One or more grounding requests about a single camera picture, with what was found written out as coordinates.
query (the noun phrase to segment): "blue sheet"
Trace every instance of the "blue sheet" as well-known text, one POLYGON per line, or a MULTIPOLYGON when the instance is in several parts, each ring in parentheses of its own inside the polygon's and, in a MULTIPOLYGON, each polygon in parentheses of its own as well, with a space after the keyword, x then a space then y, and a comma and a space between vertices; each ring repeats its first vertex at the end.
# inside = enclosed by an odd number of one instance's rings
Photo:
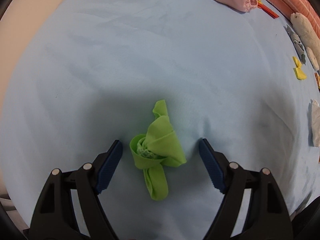
POLYGON ((308 59, 308 78, 295 77, 286 24, 214 0, 65 0, 19 60, 3 105, 1 168, 23 219, 30 223, 51 169, 78 169, 115 139, 124 154, 100 200, 120 239, 203 238, 223 195, 200 138, 245 169, 270 168, 290 213, 310 191, 310 201, 319 196, 310 103, 320 96, 308 59), (155 202, 129 142, 160 99, 188 162, 165 168, 169 196, 155 202))

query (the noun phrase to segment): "blue rubber pad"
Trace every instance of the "blue rubber pad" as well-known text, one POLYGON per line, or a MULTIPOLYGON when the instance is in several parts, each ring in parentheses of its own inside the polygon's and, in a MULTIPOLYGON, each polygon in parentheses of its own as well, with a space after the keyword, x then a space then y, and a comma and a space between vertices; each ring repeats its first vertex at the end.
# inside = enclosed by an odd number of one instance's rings
POLYGON ((102 190, 106 189, 109 185, 109 182, 113 176, 113 173, 118 166, 118 163, 122 157, 122 143, 118 141, 113 150, 110 152, 108 158, 105 160, 103 165, 97 174, 97 185, 95 190, 98 194, 102 192, 102 190))
POLYGON ((201 140, 199 142, 199 154, 202 158, 204 166, 209 173, 214 187, 219 189, 221 193, 225 193, 227 187, 224 181, 223 170, 221 169, 211 149, 208 148, 204 140, 201 140))

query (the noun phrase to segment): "green cloth strip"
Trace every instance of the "green cloth strip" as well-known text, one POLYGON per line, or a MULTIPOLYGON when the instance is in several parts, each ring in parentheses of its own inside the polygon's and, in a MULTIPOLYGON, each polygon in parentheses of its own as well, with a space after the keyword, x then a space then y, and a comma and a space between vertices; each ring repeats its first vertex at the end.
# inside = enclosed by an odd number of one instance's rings
POLYGON ((162 166, 178 167, 187 160, 170 124, 165 100, 156 102, 152 112, 156 119, 146 134, 131 140, 130 149, 136 167, 143 170, 151 198, 163 200, 168 195, 168 184, 162 166))

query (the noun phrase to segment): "crumpled white tissue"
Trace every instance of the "crumpled white tissue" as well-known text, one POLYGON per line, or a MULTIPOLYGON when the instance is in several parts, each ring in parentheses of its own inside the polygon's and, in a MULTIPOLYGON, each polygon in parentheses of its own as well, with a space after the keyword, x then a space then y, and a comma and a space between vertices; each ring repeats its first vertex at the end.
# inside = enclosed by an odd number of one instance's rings
POLYGON ((316 100, 312 101, 311 107, 312 141, 315 147, 320 146, 320 107, 316 100))

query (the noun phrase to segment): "white plush toy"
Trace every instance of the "white plush toy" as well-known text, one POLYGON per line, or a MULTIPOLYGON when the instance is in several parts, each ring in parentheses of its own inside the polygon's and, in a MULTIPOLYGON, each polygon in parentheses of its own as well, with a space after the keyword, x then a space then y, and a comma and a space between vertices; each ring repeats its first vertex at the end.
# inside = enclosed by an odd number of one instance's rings
POLYGON ((292 26, 303 45, 306 47, 307 55, 315 71, 320 65, 320 39, 314 31, 308 18, 301 13, 293 13, 290 17, 292 26))

